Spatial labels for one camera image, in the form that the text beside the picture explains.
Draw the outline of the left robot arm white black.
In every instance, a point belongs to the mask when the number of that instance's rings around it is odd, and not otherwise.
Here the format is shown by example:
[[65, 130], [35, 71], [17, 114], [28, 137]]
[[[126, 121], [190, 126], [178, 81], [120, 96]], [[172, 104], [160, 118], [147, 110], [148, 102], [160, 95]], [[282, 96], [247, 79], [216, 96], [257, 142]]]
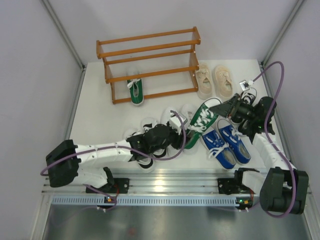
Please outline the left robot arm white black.
[[42, 172], [52, 188], [70, 184], [89, 185], [109, 193], [115, 185], [108, 164], [137, 162], [144, 169], [152, 167], [155, 152], [168, 146], [180, 148], [185, 140], [181, 126], [157, 124], [147, 131], [135, 132], [124, 140], [98, 145], [75, 144], [64, 140], [45, 158], [47, 168]]

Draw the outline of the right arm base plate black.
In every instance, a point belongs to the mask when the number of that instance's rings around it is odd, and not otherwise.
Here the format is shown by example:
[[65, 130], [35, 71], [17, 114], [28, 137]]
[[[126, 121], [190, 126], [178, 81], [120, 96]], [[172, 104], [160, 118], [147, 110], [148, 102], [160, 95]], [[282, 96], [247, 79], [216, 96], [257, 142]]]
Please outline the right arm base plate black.
[[251, 190], [244, 186], [239, 180], [235, 178], [218, 178], [217, 186], [219, 194], [250, 194]]

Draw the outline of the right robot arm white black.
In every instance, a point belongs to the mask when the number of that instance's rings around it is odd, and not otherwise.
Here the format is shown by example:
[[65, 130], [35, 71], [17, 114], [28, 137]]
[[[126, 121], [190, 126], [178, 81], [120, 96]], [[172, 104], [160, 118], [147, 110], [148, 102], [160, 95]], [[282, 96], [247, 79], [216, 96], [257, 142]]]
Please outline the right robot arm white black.
[[280, 218], [304, 212], [309, 176], [305, 171], [297, 170], [276, 143], [271, 124], [275, 107], [276, 101], [269, 96], [262, 97], [252, 106], [235, 94], [230, 100], [209, 109], [224, 118], [243, 120], [238, 131], [249, 137], [268, 173], [263, 176], [257, 171], [245, 170], [234, 179], [233, 186], [240, 193], [253, 190], [259, 195], [261, 208], [268, 214], [275, 212], [275, 217]]

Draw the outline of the green sneaker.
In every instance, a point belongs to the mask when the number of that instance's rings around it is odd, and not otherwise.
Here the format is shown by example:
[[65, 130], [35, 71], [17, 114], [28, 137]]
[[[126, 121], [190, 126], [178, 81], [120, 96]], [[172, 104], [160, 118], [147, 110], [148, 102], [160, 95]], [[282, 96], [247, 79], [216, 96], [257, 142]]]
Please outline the green sneaker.
[[127, 80], [130, 100], [133, 105], [139, 106], [144, 101], [143, 81], [141, 78]]
[[185, 150], [192, 149], [198, 139], [218, 119], [219, 115], [211, 111], [210, 108], [220, 105], [221, 103], [222, 100], [220, 98], [211, 97], [197, 108], [186, 130]]

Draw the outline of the black white sneaker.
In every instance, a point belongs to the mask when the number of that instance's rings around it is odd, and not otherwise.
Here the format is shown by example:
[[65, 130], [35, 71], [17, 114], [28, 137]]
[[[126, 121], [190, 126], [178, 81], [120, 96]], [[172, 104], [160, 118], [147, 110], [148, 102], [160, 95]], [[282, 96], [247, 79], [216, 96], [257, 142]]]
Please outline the black white sneaker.
[[[158, 124], [158, 120], [153, 117], [146, 117], [141, 121], [142, 132], [146, 133], [148, 130], [154, 128]], [[167, 149], [159, 149], [153, 152], [156, 158], [163, 158], [167, 155]]]
[[[141, 130], [138, 130], [137, 128], [129, 128], [123, 133], [123, 138], [127, 139], [129, 137], [139, 135], [139, 134], [142, 134]], [[155, 162], [150, 157], [136, 160], [135, 162], [138, 164], [139, 168], [145, 173], [150, 173], [155, 168]]]

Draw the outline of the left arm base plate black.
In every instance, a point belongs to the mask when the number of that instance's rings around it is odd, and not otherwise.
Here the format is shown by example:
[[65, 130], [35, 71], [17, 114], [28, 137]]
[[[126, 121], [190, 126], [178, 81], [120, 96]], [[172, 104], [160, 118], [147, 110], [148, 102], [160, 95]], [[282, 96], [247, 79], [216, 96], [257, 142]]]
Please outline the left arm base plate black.
[[85, 192], [88, 194], [127, 194], [129, 190], [129, 178], [101, 178], [92, 182], [86, 182]]

